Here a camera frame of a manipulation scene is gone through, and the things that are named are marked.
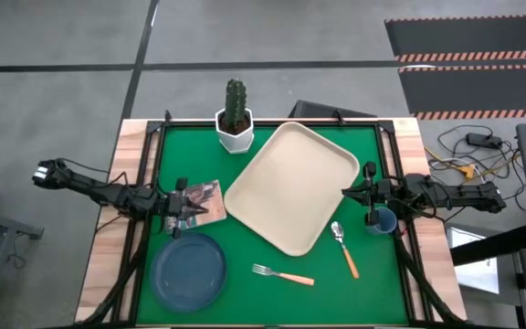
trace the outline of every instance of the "cactus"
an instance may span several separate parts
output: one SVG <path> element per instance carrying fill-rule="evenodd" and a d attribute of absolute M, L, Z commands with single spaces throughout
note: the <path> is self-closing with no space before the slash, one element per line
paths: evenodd
<path fill-rule="evenodd" d="M 234 131 L 237 125 L 245 120 L 247 89 L 240 80 L 231 79 L 226 85 L 226 126 Z"/>

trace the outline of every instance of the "white pot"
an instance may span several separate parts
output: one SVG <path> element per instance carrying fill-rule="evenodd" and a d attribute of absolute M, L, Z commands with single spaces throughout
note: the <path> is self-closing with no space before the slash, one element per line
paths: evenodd
<path fill-rule="evenodd" d="M 218 122 L 220 120 L 220 115 L 225 111 L 222 109 L 218 111 L 215 115 L 216 121 L 216 133 L 218 134 L 218 139 L 220 143 L 225 146 L 226 150 L 230 154 L 242 154 L 248 151 L 248 148 L 253 143 L 255 139 L 255 134 L 253 134 L 253 113 L 250 109 L 245 109 L 245 112 L 248 114 L 249 118 L 249 127 L 238 135 L 233 135 L 230 133 L 225 133 L 220 130 Z"/>

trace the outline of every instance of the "concrete floor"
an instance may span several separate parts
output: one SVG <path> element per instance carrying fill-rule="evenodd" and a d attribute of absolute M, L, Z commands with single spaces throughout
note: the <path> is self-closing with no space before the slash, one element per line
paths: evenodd
<path fill-rule="evenodd" d="M 132 64 L 149 4 L 0 0 L 0 65 Z M 517 14 L 526 14 L 526 0 L 162 0 L 145 62 L 390 60 L 386 18 Z M 60 156 L 107 169 L 130 77 L 0 73 L 0 213 L 46 228 L 37 243 L 18 241 L 27 266 L 10 266 L 0 285 L 0 328 L 73 320 L 99 208 L 84 196 L 36 188 L 30 177 L 37 161 Z M 168 109 L 174 117 L 210 118 L 232 77 L 247 84 L 258 117 L 284 117 L 298 99 L 408 116 L 394 69 L 144 72 L 131 116 L 159 118 Z M 519 122 L 526 120 L 476 121 L 510 139 Z M 437 135 L 460 123 L 467 122 L 421 122 L 425 144 L 444 154 Z M 449 172 L 437 176 L 459 182 Z M 518 187 L 514 176 L 497 184 L 503 195 Z M 465 211 L 454 220 L 497 230 L 525 224 L 526 213 L 508 205 L 497 216 Z M 468 296 L 466 304 L 476 323 L 516 325 L 509 306 Z"/>

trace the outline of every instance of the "blue plate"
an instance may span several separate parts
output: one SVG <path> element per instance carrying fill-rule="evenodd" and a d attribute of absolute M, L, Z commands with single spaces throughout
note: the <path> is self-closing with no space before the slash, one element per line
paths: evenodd
<path fill-rule="evenodd" d="M 201 233 L 167 241 L 153 259 L 150 281 L 160 303 L 179 313 L 200 310 L 223 289 L 226 259 L 220 246 Z"/>

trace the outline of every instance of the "plastic tray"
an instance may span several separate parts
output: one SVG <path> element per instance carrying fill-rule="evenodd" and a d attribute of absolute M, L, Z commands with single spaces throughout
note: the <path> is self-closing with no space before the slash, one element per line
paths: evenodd
<path fill-rule="evenodd" d="M 226 210 L 281 251 L 302 256 L 359 171 L 348 151 L 299 123 L 283 123 L 226 191 Z"/>

